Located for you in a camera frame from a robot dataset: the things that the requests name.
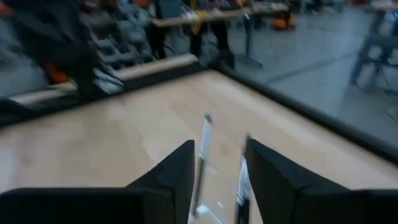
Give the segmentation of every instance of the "table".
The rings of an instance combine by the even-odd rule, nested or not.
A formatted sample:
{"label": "table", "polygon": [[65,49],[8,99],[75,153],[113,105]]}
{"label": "table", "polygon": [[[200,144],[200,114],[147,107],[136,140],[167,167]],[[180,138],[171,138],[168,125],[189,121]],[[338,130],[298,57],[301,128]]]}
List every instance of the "table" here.
{"label": "table", "polygon": [[[393,3],[391,1],[381,1],[375,2],[371,4],[371,9],[373,9],[376,14],[373,17],[373,21],[369,27],[368,34],[364,39],[364,43],[361,47],[361,50],[358,53],[358,58],[355,62],[354,68],[351,71],[351,80],[352,84],[355,84],[358,81],[358,78],[361,74],[362,67],[366,63],[374,63],[374,71],[371,74],[369,81],[366,84],[365,90],[371,91],[374,89],[376,80],[379,76],[379,73],[382,69],[383,65],[394,66],[387,62],[389,54],[388,49],[398,48],[397,37],[393,34],[393,36],[383,36],[379,33],[379,28],[382,26],[384,22],[384,16],[388,12],[397,12],[398,4]],[[371,59],[369,57],[369,51],[372,46],[380,46],[383,50],[383,53],[380,59]]]}
{"label": "table", "polygon": [[[211,21],[219,21],[219,20],[227,20],[237,17],[248,16],[252,14],[274,14],[275,12],[287,11],[289,8],[284,3],[268,3],[261,4],[260,2],[253,3],[253,7],[244,7],[242,9],[231,10],[231,11],[209,11],[206,16],[201,17],[200,21],[202,22],[211,22]],[[157,27],[170,27],[170,36],[172,39],[172,47],[174,49],[177,48],[178,29],[175,28],[179,25],[188,25],[198,22],[199,18],[197,17],[188,17],[186,14],[181,17],[174,17],[168,19],[153,19],[152,23]],[[244,60],[251,65],[256,67],[262,67],[261,62],[257,62],[253,58],[251,58],[251,50],[252,50],[252,35],[251,35],[251,25],[248,24],[245,26],[246,32],[246,43],[245,43],[245,53],[244,55],[238,55],[240,59]]]}
{"label": "table", "polygon": [[[196,63],[195,57],[184,55],[154,62],[150,68]],[[123,72],[151,76],[145,67]],[[205,113],[211,114],[214,124],[210,162],[232,183],[237,183],[241,146],[249,132],[301,166],[349,189],[398,188],[397,166],[223,73],[204,68],[0,129],[0,190],[125,186],[187,139],[195,140],[198,152]],[[204,188],[203,202],[218,207],[231,221],[237,186],[212,178],[218,182]],[[252,222],[260,223],[253,203]]]}

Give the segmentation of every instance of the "person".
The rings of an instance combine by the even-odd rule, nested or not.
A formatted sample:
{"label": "person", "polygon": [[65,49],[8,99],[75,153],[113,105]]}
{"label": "person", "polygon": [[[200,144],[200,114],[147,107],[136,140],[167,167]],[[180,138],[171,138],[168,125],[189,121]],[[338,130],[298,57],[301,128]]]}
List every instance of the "person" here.
{"label": "person", "polygon": [[[138,0],[136,4],[148,11],[151,18],[161,19],[158,0]],[[152,49],[152,54],[157,59],[166,58],[164,50],[164,40],[169,31],[167,27],[157,27],[153,23],[149,23],[146,27],[146,36]]]}
{"label": "person", "polygon": [[[185,0],[185,4],[189,5],[192,8],[191,3],[193,1]],[[192,8],[193,10],[205,10],[207,6],[202,0],[196,0],[196,8]],[[231,53],[229,49],[229,43],[228,43],[228,26],[225,21],[216,21],[216,22],[210,22],[208,24],[202,24],[196,32],[193,32],[191,30],[190,32],[190,52],[193,55],[196,55],[199,57],[201,55],[201,43],[202,43],[202,35],[204,32],[206,32],[210,28],[214,35],[217,38],[217,48],[220,53],[221,58],[225,58],[227,60],[227,63],[233,67],[233,54]]]}

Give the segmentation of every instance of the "grey concrete floor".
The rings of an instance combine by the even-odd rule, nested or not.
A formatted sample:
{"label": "grey concrete floor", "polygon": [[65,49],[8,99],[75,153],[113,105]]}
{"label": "grey concrete floor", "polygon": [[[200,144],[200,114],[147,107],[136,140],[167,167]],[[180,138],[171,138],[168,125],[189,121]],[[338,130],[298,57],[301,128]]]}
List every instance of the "grey concrete floor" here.
{"label": "grey concrete floor", "polygon": [[[254,33],[252,57],[264,68],[237,61],[236,71],[398,147],[398,97],[382,91],[398,89],[397,70],[384,69],[386,79],[380,78],[371,93],[362,91],[370,66],[358,86],[349,84],[370,21],[371,15],[347,6],[341,14],[297,16],[293,32],[263,28]],[[234,52],[244,52],[244,32],[231,29],[229,41]]]}

